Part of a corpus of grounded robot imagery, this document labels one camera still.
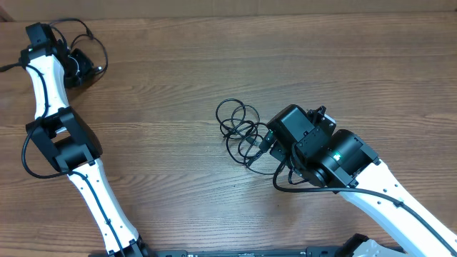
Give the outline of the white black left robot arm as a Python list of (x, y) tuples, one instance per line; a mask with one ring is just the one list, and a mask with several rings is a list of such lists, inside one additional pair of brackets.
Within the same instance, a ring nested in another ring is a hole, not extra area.
[(107, 256), (151, 256), (139, 232), (116, 200), (101, 161), (95, 133), (69, 105), (66, 90), (91, 84), (107, 68), (94, 63), (65, 38), (56, 39), (52, 24), (26, 27), (30, 46), (20, 66), (30, 75), (36, 99), (34, 121), (25, 142), (33, 142), (55, 170), (79, 190), (104, 240)]

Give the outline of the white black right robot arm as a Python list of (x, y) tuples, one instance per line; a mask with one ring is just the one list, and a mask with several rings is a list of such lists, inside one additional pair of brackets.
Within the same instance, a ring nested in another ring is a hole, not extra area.
[(456, 235), (422, 206), (388, 165), (355, 133), (337, 129), (326, 107), (291, 104), (267, 124), (261, 148), (311, 184), (303, 193), (333, 192), (370, 216), (410, 256), (455, 256)]

